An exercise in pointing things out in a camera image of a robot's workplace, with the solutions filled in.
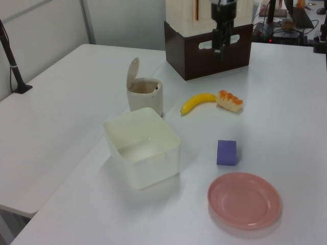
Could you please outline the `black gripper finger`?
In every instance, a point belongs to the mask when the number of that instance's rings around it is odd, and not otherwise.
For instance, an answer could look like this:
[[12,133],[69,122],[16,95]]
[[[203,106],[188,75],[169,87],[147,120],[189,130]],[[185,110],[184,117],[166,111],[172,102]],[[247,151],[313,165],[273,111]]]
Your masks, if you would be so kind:
[[222,25],[222,59],[225,56],[225,48],[230,45],[230,37],[234,28],[234,20],[224,22]]
[[221,41],[222,41],[222,35],[220,30],[213,29],[212,31],[212,49],[214,50],[215,55],[220,56],[221,55]]

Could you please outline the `black Franka gripper body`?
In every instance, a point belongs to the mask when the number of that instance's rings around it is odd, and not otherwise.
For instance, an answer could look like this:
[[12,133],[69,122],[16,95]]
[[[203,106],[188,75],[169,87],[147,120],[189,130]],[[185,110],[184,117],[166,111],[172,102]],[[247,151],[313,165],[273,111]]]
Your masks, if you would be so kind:
[[237,1],[211,0],[211,17],[216,23],[233,21],[237,14]]

